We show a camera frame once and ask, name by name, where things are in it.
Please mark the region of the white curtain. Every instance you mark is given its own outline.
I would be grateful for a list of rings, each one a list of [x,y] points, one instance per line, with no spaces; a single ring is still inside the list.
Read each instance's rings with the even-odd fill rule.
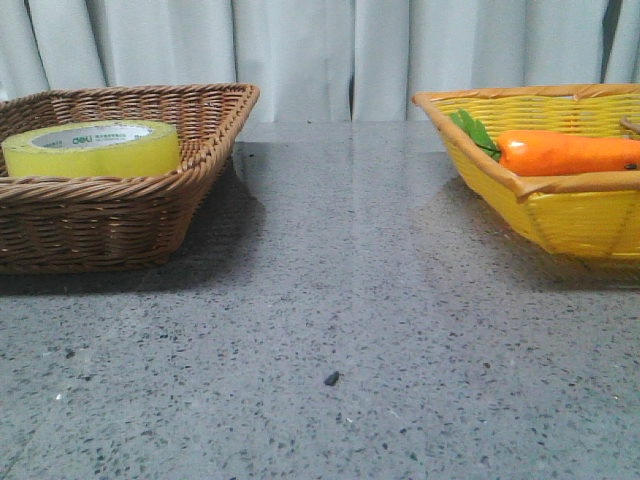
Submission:
[[[414,119],[412,95],[635,83],[635,1],[5,1],[1,96],[245,82],[262,122]]]

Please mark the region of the yellow tape roll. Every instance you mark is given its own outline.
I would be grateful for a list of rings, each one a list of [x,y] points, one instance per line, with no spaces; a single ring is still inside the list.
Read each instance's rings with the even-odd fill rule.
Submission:
[[[143,120],[78,122],[15,134],[1,143],[11,177],[162,175],[181,162],[176,128]]]

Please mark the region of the small black debris chip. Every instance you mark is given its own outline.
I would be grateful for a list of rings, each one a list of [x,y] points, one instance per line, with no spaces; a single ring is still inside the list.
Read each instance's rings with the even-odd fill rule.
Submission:
[[[337,381],[339,380],[339,378],[340,378],[340,372],[339,371],[334,371],[333,373],[331,373],[330,375],[328,375],[324,379],[323,383],[326,386],[334,386],[337,383]]]

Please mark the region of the yellow woven basket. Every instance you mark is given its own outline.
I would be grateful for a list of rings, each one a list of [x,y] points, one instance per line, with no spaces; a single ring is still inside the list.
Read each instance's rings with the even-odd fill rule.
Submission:
[[[639,119],[636,84],[569,84],[420,92],[429,116],[469,188],[524,238],[553,254],[636,261],[639,175],[631,171],[518,177],[475,146],[451,120],[463,109],[491,136],[539,128],[585,136],[624,137],[620,123]]]

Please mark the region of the orange toy carrot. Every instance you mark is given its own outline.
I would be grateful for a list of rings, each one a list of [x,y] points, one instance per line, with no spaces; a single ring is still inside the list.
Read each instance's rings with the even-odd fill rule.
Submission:
[[[637,140],[531,129],[507,130],[493,139],[485,125],[464,109],[451,113],[449,118],[480,150],[519,176],[562,176],[639,169]]]

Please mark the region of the brown wicker basket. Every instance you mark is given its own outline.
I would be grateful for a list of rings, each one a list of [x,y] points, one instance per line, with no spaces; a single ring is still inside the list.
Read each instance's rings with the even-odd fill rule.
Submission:
[[[165,263],[224,171],[260,96],[246,83],[49,90],[4,101],[1,136],[74,121],[174,125],[176,171],[156,177],[1,177],[4,274],[132,270]]]

